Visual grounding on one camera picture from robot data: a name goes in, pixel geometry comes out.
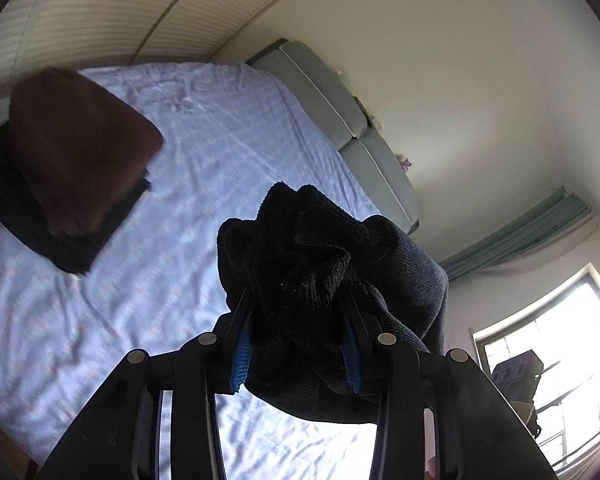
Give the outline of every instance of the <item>window frame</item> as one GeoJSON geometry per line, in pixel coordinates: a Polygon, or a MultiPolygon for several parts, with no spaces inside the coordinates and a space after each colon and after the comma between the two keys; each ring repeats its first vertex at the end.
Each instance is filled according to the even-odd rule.
{"type": "Polygon", "coordinates": [[[580,278],[571,283],[571,285],[569,285],[567,288],[560,291],[560,293],[556,294],[550,300],[543,303],[538,308],[529,312],[520,319],[517,319],[512,323],[508,324],[507,326],[504,326],[500,330],[497,330],[496,332],[484,337],[478,338],[475,336],[475,334],[473,334],[475,349],[478,354],[478,364],[480,365],[482,371],[484,371],[484,373],[487,375],[487,377],[491,377],[491,369],[489,368],[489,361],[487,359],[487,352],[485,350],[485,346],[497,341],[498,339],[502,339],[507,335],[510,335],[511,333],[515,332],[516,330],[522,328],[525,325],[528,325],[529,323],[534,322],[536,319],[542,316],[542,314],[548,312],[558,303],[565,300],[568,297],[568,295],[570,295],[576,288],[585,284],[590,285],[591,289],[594,291],[595,295],[600,300],[600,285],[598,284],[596,279],[591,275],[591,273],[587,271],[580,278]]]}
{"type": "MultiPolygon", "coordinates": [[[[593,268],[593,266],[591,264],[589,264],[584,269],[582,269],[579,273],[577,273],[575,276],[572,276],[572,278],[567,280],[567,282],[565,282],[563,285],[557,287],[557,289],[554,289],[554,292],[556,290],[559,290],[559,292],[557,292],[556,294],[553,294],[553,295],[552,295],[552,293],[550,293],[551,296],[549,297],[549,299],[547,299],[544,303],[541,303],[540,305],[538,305],[536,308],[533,308],[529,312],[525,313],[523,316],[512,320],[510,323],[507,323],[507,324],[503,325],[502,327],[500,327],[499,329],[495,330],[494,332],[489,332],[487,335],[484,335],[484,336],[477,336],[477,333],[475,333],[471,330],[472,339],[474,340],[474,348],[475,348],[476,354],[478,356],[478,365],[484,371],[484,373],[487,375],[487,377],[489,377],[489,378],[491,377],[491,369],[489,366],[489,360],[487,358],[485,346],[510,335],[511,333],[522,328],[523,326],[526,326],[526,325],[534,322],[536,319],[538,319],[540,316],[542,316],[542,314],[545,314],[546,312],[551,310],[554,306],[557,306],[559,303],[561,303],[563,300],[565,300],[578,287],[580,287],[582,285],[586,285],[586,284],[588,284],[591,287],[591,290],[593,290],[596,297],[600,300],[600,277],[598,276],[598,272],[596,271],[596,269],[593,268]]],[[[529,307],[522,308],[522,310],[528,310],[528,309],[529,309],[529,307]]],[[[547,364],[546,365],[547,368],[545,368],[544,371],[547,371],[549,368],[552,368],[554,365],[555,364],[547,364]]],[[[582,385],[580,384],[579,386],[577,386],[576,388],[574,388],[573,390],[568,392],[567,395],[569,395],[570,393],[573,393],[580,386],[582,386],[582,385]]],[[[591,439],[596,438],[599,434],[600,434],[600,431],[596,435],[594,435],[591,439]]],[[[559,436],[560,436],[559,434],[554,435],[554,436],[550,437],[550,440],[552,440],[553,438],[558,438],[559,436]]],[[[562,442],[563,442],[563,446],[565,446],[564,435],[562,435],[562,442]]],[[[584,452],[583,456],[576,458],[574,460],[574,462],[565,463],[565,461],[568,459],[568,457],[573,455],[575,452],[579,451],[579,449],[575,450],[574,452],[571,452],[567,455],[563,455],[563,460],[561,460],[560,462],[557,462],[555,464],[555,465],[558,465],[559,463],[561,463],[561,466],[558,466],[558,469],[556,469],[556,472],[561,473],[561,472],[569,469],[575,463],[577,463],[579,460],[582,460],[583,458],[591,456],[591,454],[596,452],[599,448],[600,448],[600,442],[596,443],[591,449],[584,452]]]]}

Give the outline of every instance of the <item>window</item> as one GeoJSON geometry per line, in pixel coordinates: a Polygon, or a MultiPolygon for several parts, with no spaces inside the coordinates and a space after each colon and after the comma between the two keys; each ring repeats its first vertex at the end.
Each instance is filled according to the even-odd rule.
{"type": "Polygon", "coordinates": [[[488,376],[530,349],[544,363],[534,397],[537,443],[557,472],[600,446],[600,289],[591,275],[476,345],[488,376]]]}

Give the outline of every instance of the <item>bed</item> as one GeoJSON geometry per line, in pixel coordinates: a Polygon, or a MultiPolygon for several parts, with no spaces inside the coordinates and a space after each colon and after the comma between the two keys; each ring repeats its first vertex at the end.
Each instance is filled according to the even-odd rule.
{"type": "MultiPolygon", "coordinates": [[[[304,44],[249,64],[145,64],[84,74],[131,104],[165,143],[152,190],[87,276],[56,269],[0,224],[0,426],[37,462],[132,348],[179,348],[226,312],[216,235],[254,218],[269,187],[313,184],[356,218],[417,226],[413,189],[337,76],[304,44]]],[[[0,100],[0,123],[8,100],[0,100]]],[[[219,397],[229,478],[364,478],[374,426],[294,419],[242,391],[219,397]]],[[[160,475],[169,478],[170,399],[160,475]]]]}

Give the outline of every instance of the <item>white wall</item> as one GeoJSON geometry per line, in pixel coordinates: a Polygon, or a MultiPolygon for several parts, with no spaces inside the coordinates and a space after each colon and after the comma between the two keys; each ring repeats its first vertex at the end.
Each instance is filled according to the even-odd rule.
{"type": "Polygon", "coordinates": [[[470,331],[497,323],[551,293],[588,263],[600,273],[600,227],[583,243],[537,269],[513,276],[474,274],[452,282],[448,294],[445,347],[464,348],[475,358],[470,331]]]}
{"type": "Polygon", "coordinates": [[[484,237],[557,183],[533,66],[492,0],[281,0],[216,60],[285,36],[307,43],[413,163],[414,238],[443,258],[484,237]]]}
{"type": "Polygon", "coordinates": [[[600,211],[600,22],[584,0],[491,0],[533,66],[560,180],[600,211]]]}

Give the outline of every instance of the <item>wooden floor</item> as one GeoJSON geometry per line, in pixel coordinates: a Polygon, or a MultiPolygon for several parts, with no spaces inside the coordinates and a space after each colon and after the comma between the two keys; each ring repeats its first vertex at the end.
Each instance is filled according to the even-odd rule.
{"type": "Polygon", "coordinates": [[[24,479],[29,465],[29,457],[0,429],[0,460],[20,479],[24,479]]]}

